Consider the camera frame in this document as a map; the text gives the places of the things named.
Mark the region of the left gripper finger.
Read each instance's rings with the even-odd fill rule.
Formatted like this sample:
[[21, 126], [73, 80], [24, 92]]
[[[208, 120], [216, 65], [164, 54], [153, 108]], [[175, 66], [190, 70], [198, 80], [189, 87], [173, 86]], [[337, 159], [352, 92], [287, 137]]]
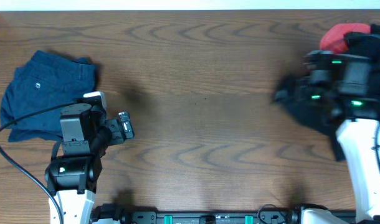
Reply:
[[131, 125], [131, 119], [128, 112], [123, 111], [118, 114], [123, 131], [121, 132], [124, 139], [134, 139], [135, 133]]
[[105, 94], [101, 91], [93, 91], [90, 93], [85, 93], [83, 95], [83, 101], [91, 105], [101, 106], [103, 109], [107, 109], [107, 102]]

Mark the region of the black t-shirt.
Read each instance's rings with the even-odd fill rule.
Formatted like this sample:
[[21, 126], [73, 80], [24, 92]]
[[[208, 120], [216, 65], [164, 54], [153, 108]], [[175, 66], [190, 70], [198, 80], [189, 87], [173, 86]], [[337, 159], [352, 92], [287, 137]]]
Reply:
[[327, 136], [336, 161], [345, 155], [335, 132], [346, 119], [380, 124], [380, 25], [370, 34], [351, 32], [348, 50], [314, 50], [306, 55], [307, 74], [285, 76], [273, 95], [294, 120]]

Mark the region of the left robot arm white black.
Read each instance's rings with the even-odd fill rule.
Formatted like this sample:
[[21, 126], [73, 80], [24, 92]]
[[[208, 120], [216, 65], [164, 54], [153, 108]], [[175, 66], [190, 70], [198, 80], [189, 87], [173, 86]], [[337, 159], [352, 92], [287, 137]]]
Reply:
[[94, 206], [101, 158], [110, 146], [135, 136], [130, 115], [107, 118], [104, 93], [94, 91], [62, 108], [60, 125], [63, 140], [52, 152], [45, 171], [51, 223], [128, 223], [120, 206]]

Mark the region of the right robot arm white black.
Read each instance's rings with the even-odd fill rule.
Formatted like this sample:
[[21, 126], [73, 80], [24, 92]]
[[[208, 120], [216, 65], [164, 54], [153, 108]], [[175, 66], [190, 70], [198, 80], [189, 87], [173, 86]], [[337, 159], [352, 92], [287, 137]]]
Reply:
[[371, 83], [371, 59], [314, 50], [308, 73], [276, 93], [302, 125], [331, 140], [345, 161], [356, 201], [355, 223], [380, 223], [380, 90]]

